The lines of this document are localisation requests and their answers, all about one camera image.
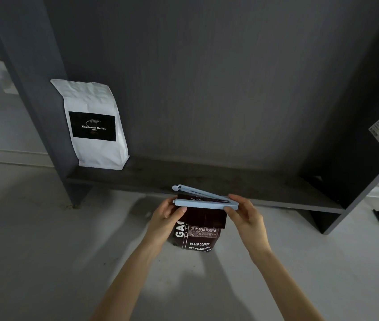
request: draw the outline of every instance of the gray floor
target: gray floor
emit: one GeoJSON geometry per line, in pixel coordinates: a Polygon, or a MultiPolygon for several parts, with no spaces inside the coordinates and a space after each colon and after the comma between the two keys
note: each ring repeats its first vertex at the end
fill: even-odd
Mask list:
{"type": "MultiPolygon", "coordinates": [[[[0,164],[0,320],[84,320],[160,199],[95,189],[81,209],[53,169],[0,164]]],[[[366,203],[329,236],[260,208],[271,246],[328,320],[379,320],[379,225],[366,203]]],[[[164,246],[133,320],[281,320],[230,221],[210,253],[164,246]]]]}

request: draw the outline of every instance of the hand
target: hand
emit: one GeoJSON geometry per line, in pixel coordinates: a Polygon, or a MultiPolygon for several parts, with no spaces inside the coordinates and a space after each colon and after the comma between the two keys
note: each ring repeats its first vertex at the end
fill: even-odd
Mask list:
{"type": "Polygon", "coordinates": [[[236,225],[250,256],[254,257],[257,254],[270,252],[271,248],[268,243],[267,230],[265,229],[262,215],[258,213],[247,198],[233,194],[228,196],[239,203],[239,208],[235,211],[227,206],[224,210],[236,225]]]}
{"type": "Polygon", "coordinates": [[[156,254],[160,253],[162,245],[167,240],[174,225],[186,212],[186,207],[176,209],[173,204],[175,198],[167,198],[157,207],[141,242],[142,246],[151,247],[156,254]]]}

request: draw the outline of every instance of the shelf board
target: shelf board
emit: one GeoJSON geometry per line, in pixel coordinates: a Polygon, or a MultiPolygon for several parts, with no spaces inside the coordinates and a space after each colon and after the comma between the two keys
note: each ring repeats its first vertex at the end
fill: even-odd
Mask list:
{"type": "Polygon", "coordinates": [[[124,169],[77,167],[69,183],[102,185],[112,189],[173,194],[184,184],[218,195],[236,193],[256,205],[341,213],[342,207],[298,176],[168,162],[131,156],[124,169]]]}

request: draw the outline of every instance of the person's left hand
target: person's left hand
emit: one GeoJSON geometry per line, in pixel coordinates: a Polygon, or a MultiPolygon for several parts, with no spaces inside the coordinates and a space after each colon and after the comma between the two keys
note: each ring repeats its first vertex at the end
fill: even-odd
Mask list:
{"type": "Polygon", "coordinates": [[[173,204],[175,198],[167,198],[154,211],[141,245],[152,247],[158,253],[161,251],[174,225],[186,212],[186,207],[176,209],[173,204]]]}

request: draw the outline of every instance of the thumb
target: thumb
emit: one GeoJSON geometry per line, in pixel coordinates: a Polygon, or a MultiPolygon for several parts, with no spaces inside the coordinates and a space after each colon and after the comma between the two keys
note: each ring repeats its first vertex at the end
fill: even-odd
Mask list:
{"type": "Polygon", "coordinates": [[[181,206],[179,207],[171,216],[170,216],[170,221],[173,224],[176,224],[177,221],[185,214],[187,210],[187,207],[181,206]]]}
{"type": "Polygon", "coordinates": [[[233,210],[231,207],[225,206],[224,211],[227,213],[227,215],[230,217],[231,221],[233,221],[236,226],[240,225],[243,222],[240,215],[235,210],[233,210]]]}

